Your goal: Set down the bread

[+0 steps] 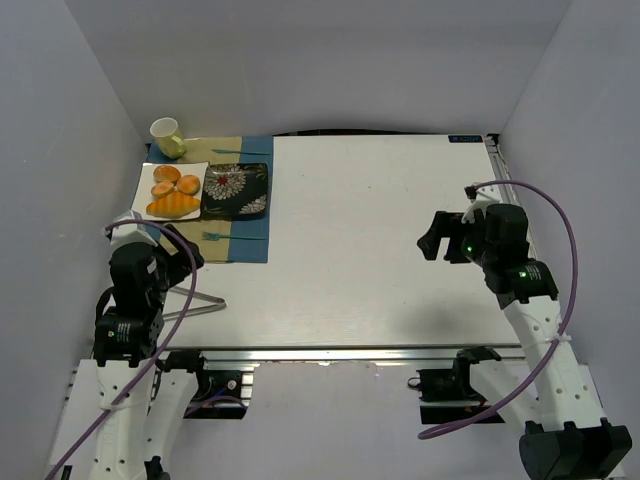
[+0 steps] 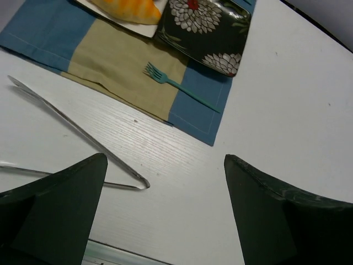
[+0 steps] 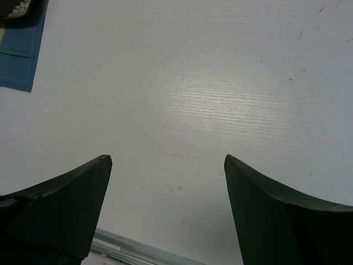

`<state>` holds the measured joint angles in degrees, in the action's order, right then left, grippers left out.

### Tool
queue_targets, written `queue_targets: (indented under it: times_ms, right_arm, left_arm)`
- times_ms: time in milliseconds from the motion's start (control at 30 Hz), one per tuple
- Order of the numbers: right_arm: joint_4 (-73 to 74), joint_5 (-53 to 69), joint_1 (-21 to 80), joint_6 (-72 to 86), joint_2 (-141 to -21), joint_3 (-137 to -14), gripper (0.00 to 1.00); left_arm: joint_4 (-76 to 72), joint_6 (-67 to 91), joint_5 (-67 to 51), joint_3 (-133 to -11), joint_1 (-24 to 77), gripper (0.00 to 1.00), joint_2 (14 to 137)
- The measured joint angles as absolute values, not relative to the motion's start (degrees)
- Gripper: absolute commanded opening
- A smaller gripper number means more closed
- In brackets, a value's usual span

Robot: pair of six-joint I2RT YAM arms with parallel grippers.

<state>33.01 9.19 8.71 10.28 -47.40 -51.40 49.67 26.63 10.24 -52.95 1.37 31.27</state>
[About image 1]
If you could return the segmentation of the striped croissant bread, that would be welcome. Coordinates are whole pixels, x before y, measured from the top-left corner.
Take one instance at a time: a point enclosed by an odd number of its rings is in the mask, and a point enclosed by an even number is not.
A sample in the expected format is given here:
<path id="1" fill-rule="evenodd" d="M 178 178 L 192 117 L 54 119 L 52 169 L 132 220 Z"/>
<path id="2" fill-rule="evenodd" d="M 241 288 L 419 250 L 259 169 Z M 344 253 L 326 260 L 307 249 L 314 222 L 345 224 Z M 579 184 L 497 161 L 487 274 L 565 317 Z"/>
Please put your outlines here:
<path id="1" fill-rule="evenodd" d="M 146 207 L 146 214 L 157 218 L 178 219 L 199 209 L 198 198 L 175 191 L 151 202 Z"/>

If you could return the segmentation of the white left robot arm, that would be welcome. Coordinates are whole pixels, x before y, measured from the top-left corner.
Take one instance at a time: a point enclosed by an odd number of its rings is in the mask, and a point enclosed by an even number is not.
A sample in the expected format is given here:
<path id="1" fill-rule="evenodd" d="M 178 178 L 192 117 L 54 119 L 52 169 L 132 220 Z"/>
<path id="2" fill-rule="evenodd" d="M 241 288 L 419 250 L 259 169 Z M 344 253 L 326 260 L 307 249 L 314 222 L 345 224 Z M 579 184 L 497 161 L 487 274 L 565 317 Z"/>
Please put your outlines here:
<path id="1" fill-rule="evenodd" d="M 172 225 L 175 247 L 127 238 L 109 261 L 112 285 L 96 306 L 93 359 L 101 414 L 90 427 L 92 479 L 167 479 L 168 460 L 187 407 L 198 392 L 198 351 L 160 357 L 168 291 L 204 264 L 198 247 Z"/>

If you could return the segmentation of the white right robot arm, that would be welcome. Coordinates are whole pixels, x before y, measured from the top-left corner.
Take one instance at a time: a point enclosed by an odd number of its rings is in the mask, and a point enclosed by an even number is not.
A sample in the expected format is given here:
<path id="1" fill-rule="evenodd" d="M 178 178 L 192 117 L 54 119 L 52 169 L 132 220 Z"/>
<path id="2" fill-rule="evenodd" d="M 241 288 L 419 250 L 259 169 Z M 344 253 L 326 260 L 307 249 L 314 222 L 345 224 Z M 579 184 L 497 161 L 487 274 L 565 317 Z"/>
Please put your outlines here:
<path id="1" fill-rule="evenodd" d="M 558 289 L 548 267 L 529 255 L 528 218 L 515 205 L 462 213 L 438 211 L 417 245 L 428 261 L 442 239 L 451 264 L 478 265 L 521 344 L 530 369 L 529 394 L 491 348 L 459 351 L 455 384 L 498 408 L 517 429 L 521 463 L 531 479 L 605 479 L 632 447 L 626 426 L 613 425 L 561 332 Z"/>

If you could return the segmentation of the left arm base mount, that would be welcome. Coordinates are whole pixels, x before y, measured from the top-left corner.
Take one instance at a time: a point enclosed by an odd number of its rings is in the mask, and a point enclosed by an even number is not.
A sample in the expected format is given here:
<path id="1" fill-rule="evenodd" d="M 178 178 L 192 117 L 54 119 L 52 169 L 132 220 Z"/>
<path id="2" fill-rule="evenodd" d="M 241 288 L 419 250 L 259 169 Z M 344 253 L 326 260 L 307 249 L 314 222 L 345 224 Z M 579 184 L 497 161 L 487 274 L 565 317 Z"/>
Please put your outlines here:
<path id="1" fill-rule="evenodd" d="M 194 373 L 197 390 L 187 405 L 185 419 L 241 420 L 248 409 L 242 397 L 243 373 L 240 370 L 209 368 L 199 350 L 177 350 L 156 361 L 159 383 L 175 369 Z"/>

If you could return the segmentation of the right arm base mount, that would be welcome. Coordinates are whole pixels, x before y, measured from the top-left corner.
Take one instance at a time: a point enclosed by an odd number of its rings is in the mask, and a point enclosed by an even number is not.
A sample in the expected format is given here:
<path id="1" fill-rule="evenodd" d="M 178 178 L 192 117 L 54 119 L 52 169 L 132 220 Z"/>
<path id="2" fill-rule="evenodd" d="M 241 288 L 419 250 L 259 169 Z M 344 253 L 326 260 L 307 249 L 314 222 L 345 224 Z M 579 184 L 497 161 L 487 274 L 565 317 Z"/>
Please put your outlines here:
<path id="1" fill-rule="evenodd" d="M 486 411 L 486 398 L 471 387 L 470 368 L 490 360 L 501 356 L 493 348 L 473 347 L 459 350 L 451 367 L 417 370 L 407 387 L 419 394 L 421 424 L 441 425 Z"/>

